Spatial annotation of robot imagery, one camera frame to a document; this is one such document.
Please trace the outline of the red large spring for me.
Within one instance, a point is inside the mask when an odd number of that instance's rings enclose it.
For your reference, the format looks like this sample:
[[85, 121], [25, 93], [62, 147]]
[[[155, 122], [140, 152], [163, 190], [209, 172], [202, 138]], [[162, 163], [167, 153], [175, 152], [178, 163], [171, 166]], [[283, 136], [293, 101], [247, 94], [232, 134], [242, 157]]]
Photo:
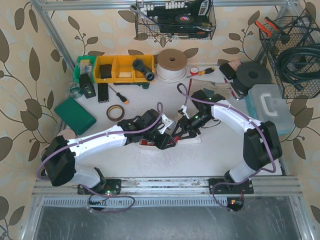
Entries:
[[179, 141], [180, 139], [181, 139], [180, 136], [170, 137], [170, 138], [169, 138], [169, 146], [170, 146], [170, 147], [174, 147], [174, 146], [178, 143], [178, 141]]

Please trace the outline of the white parts tray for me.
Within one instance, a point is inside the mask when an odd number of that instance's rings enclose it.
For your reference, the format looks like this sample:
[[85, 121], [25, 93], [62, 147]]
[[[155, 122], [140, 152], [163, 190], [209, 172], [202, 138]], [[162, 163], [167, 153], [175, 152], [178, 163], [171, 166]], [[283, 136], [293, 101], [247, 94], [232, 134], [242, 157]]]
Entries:
[[158, 149], [153, 143], [151, 143], [147, 140], [143, 140], [143, 139], [138, 143], [138, 146], [143, 150], [157, 150]]

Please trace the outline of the brown tape roll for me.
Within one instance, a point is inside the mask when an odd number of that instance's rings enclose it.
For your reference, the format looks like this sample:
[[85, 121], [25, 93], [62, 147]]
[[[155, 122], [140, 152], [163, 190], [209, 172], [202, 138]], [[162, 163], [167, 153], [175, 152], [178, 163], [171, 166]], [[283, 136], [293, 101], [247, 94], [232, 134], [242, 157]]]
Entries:
[[112, 122], [119, 122], [125, 116], [125, 110], [121, 105], [111, 105], [106, 111], [107, 118]]

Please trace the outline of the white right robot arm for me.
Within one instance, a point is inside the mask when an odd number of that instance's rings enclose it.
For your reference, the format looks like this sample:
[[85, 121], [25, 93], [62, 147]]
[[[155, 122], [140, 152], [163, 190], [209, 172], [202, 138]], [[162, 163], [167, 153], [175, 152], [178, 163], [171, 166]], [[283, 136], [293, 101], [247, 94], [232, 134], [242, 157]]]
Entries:
[[242, 183], [259, 172], [276, 172], [275, 161], [283, 151], [273, 122], [249, 117], [220, 94], [208, 96], [203, 90], [198, 90], [189, 99], [198, 112], [193, 116], [184, 114], [177, 121], [172, 137], [194, 139], [200, 135], [200, 129], [214, 119], [225, 123], [243, 137], [242, 160], [225, 173], [225, 182]]

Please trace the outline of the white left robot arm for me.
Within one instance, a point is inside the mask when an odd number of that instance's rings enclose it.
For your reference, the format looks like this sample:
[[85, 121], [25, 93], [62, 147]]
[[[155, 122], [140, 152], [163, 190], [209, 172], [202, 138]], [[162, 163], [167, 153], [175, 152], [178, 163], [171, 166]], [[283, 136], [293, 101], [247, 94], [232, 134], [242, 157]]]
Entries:
[[104, 185], [104, 175], [97, 167], [84, 163], [91, 156], [108, 149], [123, 147], [142, 140], [165, 150], [176, 145], [166, 133], [174, 122], [154, 109], [131, 119], [123, 119], [111, 128], [86, 137], [65, 139], [55, 137], [46, 149], [41, 161], [47, 177], [54, 187], [69, 182], [95, 188]]

